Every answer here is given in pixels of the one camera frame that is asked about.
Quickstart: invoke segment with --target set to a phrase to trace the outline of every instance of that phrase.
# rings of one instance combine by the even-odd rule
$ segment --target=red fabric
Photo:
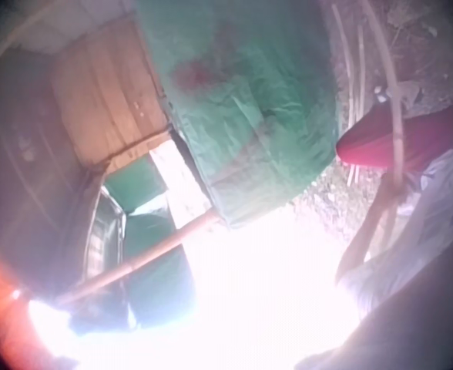
[[[440,112],[403,122],[404,169],[422,171],[435,158],[453,149],[453,105]],[[336,145],[337,155],[358,166],[393,166],[392,115],[389,102],[377,104]]]

